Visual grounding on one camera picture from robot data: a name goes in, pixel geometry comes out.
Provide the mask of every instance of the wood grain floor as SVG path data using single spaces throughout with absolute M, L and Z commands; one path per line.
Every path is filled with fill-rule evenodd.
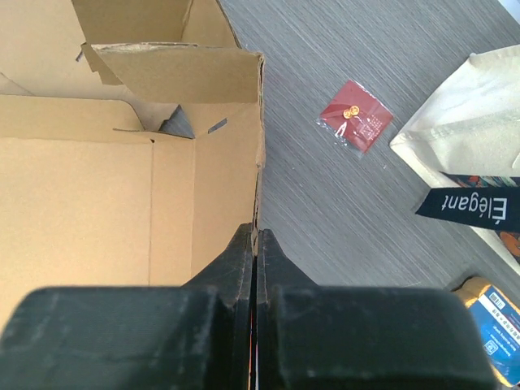
M 496 0 L 224 0 L 265 53 L 262 226 L 320 284 L 451 288 L 480 274 L 520 301 L 518 276 L 469 228 L 413 208 L 427 186 L 388 147 L 472 53 L 520 43 Z M 354 79 L 395 119 L 362 159 L 314 125 Z

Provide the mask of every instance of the beige tote bag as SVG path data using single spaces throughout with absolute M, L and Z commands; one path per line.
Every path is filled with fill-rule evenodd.
M 520 45 L 472 54 L 390 147 L 432 188 L 520 186 Z M 520 274 L 520 235 L 473 229 Z

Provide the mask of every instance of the open cardboard box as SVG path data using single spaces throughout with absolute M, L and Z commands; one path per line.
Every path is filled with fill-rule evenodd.
M 0 328 L 35 288 L 182 284 L 255 225 L 263 59 L 216 0 L 0 7 Z M 178 103 L 194 139 L 158 132 Z

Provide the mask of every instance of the cardboard box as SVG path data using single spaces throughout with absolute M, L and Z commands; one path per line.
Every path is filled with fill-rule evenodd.
M 263 58 L 216 0 L 0 8 L 0 327 L 43 286 L 182 284 L 256 226 Z M 194 139 L 157 131 L 177 104 Z

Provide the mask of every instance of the black label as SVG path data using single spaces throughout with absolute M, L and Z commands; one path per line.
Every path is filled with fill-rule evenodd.
M 415 214 L 520 233 L 520 188 L 434 188 Z

